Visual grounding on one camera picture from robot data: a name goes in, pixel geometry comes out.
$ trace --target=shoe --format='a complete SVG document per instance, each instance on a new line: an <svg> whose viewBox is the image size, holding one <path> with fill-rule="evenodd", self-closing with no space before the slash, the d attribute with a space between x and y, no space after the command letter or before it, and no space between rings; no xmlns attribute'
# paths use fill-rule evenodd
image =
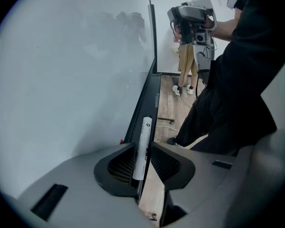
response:
<svg viewBox="0 0 285 228"><path fill-rule="evenodd" d="M175 92L175 94L176 94L177 96L180 96L180 91L179 91L177 88L178 88L178 86L175 85L175 86L173 86L172 90Z"/></svg>
<svg viewBox="0 0 285 228"><path fill-rule="evenodd" d="M169 138L169 139L167 140L167 144L169 144L169 145L177 145L176 140L175 140L175 137Z"/></svg>
<svg viewBox="0 0 285 228"><path fill-rule="evenodd" d="M190 89L190 86L191 86L191 85L188 85L188 86L187 86L187 91L188 91L188 94L189 94L189 95L192 95L192 94L193 94L193 89Z"/></svg>

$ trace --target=hand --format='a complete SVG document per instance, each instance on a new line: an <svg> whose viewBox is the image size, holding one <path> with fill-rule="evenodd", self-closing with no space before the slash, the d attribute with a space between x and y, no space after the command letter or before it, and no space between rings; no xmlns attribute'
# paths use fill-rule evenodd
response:
<svg viewBox="0 0 285 228"><path fill-rule="evenodd" d="M174 34L175 34L175 40L176 41L178 41L178 40L181 41L181 30L180 29L181 28L179 25L175 26L175 28L174 28Z"/></svg>
<svg viewBox="0 0 285 228"><path fill-rule="evenodd" d="M211 19L209 19L209 17L207 16L206 22L205 22L205 24L204 24L203 27L204 27L205 29L211 29L211 28L213 28L213 26L214 26L213 21L212 21Z"/></svg>

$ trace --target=camera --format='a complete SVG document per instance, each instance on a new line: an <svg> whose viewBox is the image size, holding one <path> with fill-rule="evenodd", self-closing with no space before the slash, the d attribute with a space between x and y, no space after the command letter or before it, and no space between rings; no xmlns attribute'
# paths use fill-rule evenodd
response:
<svg viewBox="0 0 285 228"><path fill-rule="evenodd" d="M207 31L205 29L197 29L194 38L197 45L207 45Z"/></svg>

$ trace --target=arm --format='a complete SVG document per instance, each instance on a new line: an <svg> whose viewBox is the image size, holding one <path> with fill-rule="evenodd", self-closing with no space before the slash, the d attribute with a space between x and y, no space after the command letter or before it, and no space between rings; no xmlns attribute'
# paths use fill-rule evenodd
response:
<svg viewBox="0 0 285 228"><path fill-rule="evenodd" d="M212 33L213 37L216 37L221 40L231 41L231 34L238 24L238 20L241 16L241 12L242 12L241 10L235 8L234 19L231 19L225 22L218 22L217 28Z"/></svg>

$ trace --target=black shoe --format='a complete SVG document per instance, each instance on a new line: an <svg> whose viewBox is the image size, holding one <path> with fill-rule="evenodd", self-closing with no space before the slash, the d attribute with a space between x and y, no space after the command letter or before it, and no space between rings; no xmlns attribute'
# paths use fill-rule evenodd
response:
<svg viewBox="0 0 285 228"><path fill-rule="evenodd" d="M169 138L167 140L167 144L169 144L169 145L177 145L175 137Z"/></svg>

